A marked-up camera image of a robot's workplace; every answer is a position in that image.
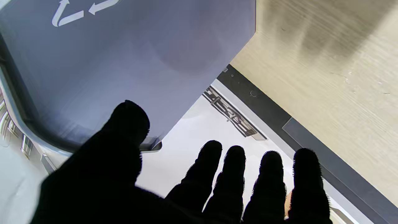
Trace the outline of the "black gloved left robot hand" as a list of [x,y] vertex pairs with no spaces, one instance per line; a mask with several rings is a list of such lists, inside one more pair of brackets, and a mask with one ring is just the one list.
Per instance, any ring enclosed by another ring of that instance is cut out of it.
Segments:
[[223,146],[206,142],[185,177],[162,198],[136,186],[139,146],[150,122],[130,100],[120,103],[100,131],[41,183],[32,224],[331,224],[317,155],[299,149],[294,188],[285,218],[287,190],[282,158],[266,152],[249,203],[243,205],[245,151],[232,146],[216,184]]

